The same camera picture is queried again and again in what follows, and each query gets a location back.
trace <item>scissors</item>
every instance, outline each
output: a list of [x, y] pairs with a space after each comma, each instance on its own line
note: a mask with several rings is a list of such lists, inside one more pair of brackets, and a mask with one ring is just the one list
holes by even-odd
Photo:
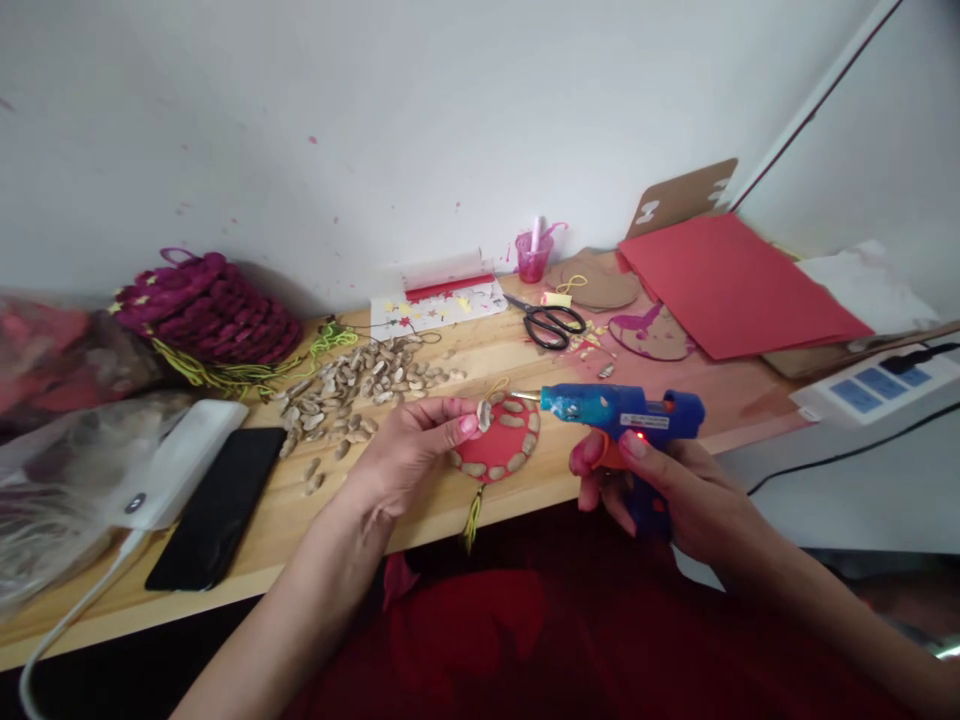
[[528, 305], [520, 298], [504, 294], [507, 302], [526, 313], [523, 326], [527, 335], [540, 347], [547, 350], [565, 350], [570, 345], [570, 333], [579, 335], [587, 329], [587, 324], [579, 313], [560, 305]]

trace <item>white power strip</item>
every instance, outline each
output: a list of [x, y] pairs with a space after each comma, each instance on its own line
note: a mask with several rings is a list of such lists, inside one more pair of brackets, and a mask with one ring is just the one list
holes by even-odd
[[880, 367], [880, 362], [888, 357], [925, 349], [922, 345], [909, 345], [878, 353], [797, 390], [790, 399], [814, 422], [822, 420], [845, 428], [870, 425], [960, 378], [960, 365], [943, 355], [903, 375], [894, 375]]
[[116, 527], [169, 527], [249, 409], [229, 400], [199, 400], [141, 467], [132, 468], [103, 504]]

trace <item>black scissors handle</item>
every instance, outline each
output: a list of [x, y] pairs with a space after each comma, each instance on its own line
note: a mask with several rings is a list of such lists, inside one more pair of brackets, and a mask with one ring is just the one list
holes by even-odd
[[[523, 318], [523, 325], [527, 329], [527, 335], [537, 345], [547, 350], [565, 350], [570, 345], [570, 337], [567, 333], [579, 335], [587, 329], [586, 322], [578, 312], [562, 305], [531, 307]], [[541, 328], [542, 332], [535, 331], [533, 325]], [[540, 335], [543, 333], [552, 335], [556, 340], [542, 339]]]

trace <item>white paper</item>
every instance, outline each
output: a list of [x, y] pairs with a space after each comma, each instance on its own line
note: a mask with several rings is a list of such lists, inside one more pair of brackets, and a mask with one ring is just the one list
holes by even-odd
[[942, 320], [890, 266], [886, 248], [867, 240], [836, 255], [797, 263], [877, 335], [931, 330]]
[[479, 249], [400, 268], [403, 289], [408, 292], [484, 275], [493, 275], [493, 261], [484, 260]]
[[407, 300], [404, 293], [382, 295], [370, 300], [370, 335], [388, 340], [489, 317], [506, 309], [507, 301], [496, 279], [416, 302]]

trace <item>blue glue gun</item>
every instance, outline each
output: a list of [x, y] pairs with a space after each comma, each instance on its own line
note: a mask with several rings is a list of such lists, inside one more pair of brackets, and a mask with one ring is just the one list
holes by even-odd
[[[627, 469], [617, 445], [625, 432], [637, 433], [658, 450], [674, 438], [695, 438], [706, 417], [703, 402], [693, 393], [668, 390], [663, 400], [648, 401], [643, 388], [629, 385], [564, 384], [544, 387], [537, 393], [514, 393], [540, 401], [540, 407], [564, 422], [577, 422], [599, 430], [604, 452], [594, 467]], [[669, 541], [667, 503], [636, 475], [627, 508], [639, 532], [654, 533]]]

